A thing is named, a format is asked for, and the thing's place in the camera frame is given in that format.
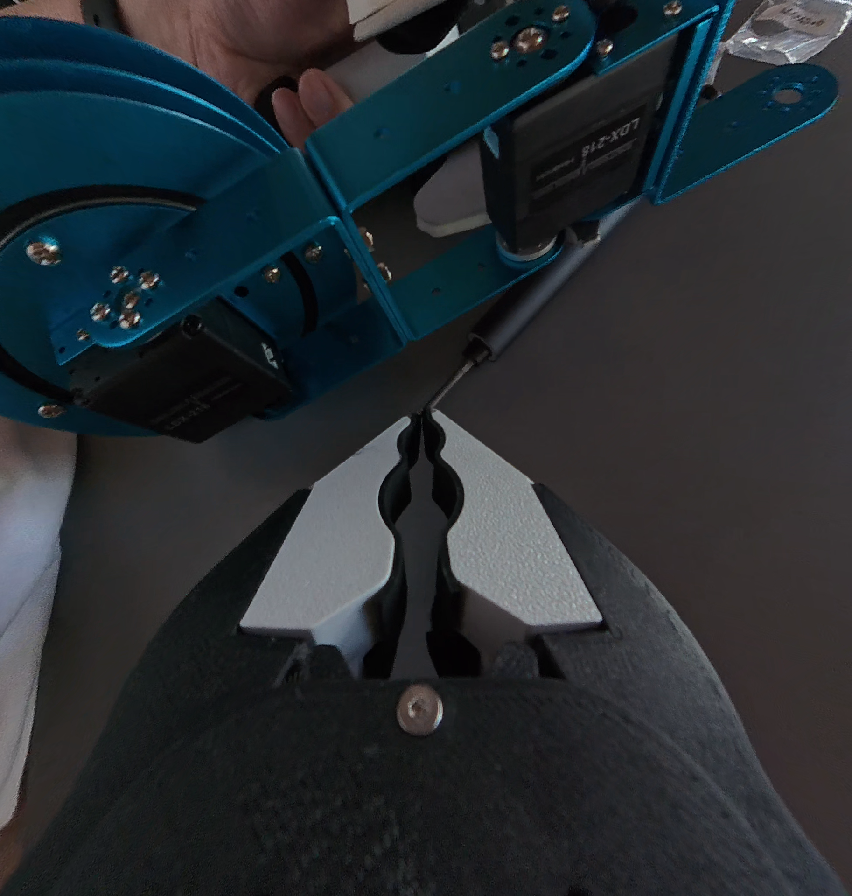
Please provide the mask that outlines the grey precision screwdriver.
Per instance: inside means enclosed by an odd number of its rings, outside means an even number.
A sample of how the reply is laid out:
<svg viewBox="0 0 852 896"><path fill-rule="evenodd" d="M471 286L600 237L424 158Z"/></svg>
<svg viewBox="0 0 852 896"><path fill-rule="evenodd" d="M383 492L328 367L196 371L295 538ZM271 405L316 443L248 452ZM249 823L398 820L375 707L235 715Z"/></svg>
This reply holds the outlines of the grey precision screwdriver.
<svg viewBox="0 0 852 896"><path fill-rule="evenodd" d="M469 334L463 363L428 401L426 408L434 409L470 370L486 360L497 360L571 280L599 242L640 203L641 199L633 199L597 220L579 222L567 229L559 256L537 274L510 287L478 320Z"/></svg>

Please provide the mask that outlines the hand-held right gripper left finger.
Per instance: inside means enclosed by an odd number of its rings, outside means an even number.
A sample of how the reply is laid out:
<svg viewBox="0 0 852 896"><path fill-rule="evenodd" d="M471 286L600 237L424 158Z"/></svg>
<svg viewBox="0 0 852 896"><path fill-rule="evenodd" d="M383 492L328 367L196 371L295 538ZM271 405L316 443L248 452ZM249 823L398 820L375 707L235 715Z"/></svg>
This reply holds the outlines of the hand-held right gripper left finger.
<svg viewBox="0 0 852 896"><path fill-rule="evenodd" d="M310 488L242 631L332 645L354 677L387 677L406 611L396 524L419 446L419 419L401 418Z"/></svg>

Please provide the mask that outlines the person's left hand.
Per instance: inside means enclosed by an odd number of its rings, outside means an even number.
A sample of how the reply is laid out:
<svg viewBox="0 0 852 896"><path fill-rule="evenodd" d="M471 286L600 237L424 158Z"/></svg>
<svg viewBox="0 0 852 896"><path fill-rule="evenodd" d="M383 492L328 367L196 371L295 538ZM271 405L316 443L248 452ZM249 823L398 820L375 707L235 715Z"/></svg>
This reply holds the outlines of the person's left hand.
<svg viewBox="0 0 852 896"><path fill-rule="evenodd" d="M343 1L123 1L135 39L193 64L301 149L353 106L324 70L353 43Z"/></svg>

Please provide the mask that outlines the person's white shirt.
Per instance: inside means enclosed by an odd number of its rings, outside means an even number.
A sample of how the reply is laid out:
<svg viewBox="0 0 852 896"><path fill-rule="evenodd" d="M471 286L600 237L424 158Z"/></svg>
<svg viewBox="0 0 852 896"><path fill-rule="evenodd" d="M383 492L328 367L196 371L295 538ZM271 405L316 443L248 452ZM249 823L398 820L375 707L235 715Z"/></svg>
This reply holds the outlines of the person's white shirt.
<svg viewBox="0 0 852 896"><path fill-rule="evenodd" d="M77 442L0 417L0 829L16 811Z"/></svg>

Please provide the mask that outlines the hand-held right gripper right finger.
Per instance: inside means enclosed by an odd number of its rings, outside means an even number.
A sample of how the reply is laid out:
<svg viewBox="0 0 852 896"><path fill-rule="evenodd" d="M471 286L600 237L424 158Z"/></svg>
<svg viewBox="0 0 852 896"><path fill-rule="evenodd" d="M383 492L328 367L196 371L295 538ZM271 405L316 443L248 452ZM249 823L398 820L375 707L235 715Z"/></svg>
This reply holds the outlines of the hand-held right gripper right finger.
<svg viewBox="0 0 852 896"><path fill-rule="evenodd" d="M423 415L447 518L428 645L441 675L478 675L507 644L602 626L532 480L439 411Z"/></svg>

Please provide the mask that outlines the dark grey desk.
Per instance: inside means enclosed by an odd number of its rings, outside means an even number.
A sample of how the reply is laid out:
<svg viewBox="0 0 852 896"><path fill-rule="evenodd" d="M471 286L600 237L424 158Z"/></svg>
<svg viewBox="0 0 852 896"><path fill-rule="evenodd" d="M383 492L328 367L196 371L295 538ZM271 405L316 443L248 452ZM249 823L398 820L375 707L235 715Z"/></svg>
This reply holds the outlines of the dark grey desk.
<svg viewBox="0 0 852 896"><path fill-rule="evenodd" d="M852 24L817 59L840 80L833 112L637 209L442 409L657 583L780 787L852 793ZM427 397L467 329L201 446L82 442L34 798L70 785L176 601L295 488Z"/></svg>

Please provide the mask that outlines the small labelled clear plastic bag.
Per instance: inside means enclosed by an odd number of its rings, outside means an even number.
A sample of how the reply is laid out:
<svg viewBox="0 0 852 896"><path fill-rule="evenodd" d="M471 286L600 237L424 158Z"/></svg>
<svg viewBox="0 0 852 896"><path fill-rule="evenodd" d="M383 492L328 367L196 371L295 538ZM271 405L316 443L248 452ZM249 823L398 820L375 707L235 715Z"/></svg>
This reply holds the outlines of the small labelled clear plastic bag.
<svg viewBox="0 0 852 896"><path fill-rule="evenodd" d="M765 1L724 47L733 56L761 63L804 63L851 22L852 1Z"/></svg>

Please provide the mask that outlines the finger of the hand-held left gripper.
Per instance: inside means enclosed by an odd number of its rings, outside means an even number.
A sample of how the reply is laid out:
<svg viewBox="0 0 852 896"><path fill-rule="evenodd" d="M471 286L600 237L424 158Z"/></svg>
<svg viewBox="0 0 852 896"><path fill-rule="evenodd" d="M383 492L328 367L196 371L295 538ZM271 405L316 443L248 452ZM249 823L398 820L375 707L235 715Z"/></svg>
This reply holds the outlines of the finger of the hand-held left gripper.
<svg viewBox="0 0 852 896"><path fill-rule="evenodd" d="M480 151L453 151L413 200L419 230L452 236L489 224Z"/></svg>

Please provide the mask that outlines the blue metal toy robot arm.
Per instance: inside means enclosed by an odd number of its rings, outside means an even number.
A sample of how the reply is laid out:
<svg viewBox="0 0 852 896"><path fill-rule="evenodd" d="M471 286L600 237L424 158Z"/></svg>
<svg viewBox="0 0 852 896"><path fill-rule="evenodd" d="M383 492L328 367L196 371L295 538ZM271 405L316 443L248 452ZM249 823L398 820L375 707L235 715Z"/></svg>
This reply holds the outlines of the blue metal toy robot arm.
<svg viewBox="0 0 852 896"><path fill-rule="evenodd" d="M291 148L110 31L0 19L0 416L203 442L274 419L822 118L814 64L701 90L733 2L515 2ZM413 200L480 151L489 224Z"/></svg>

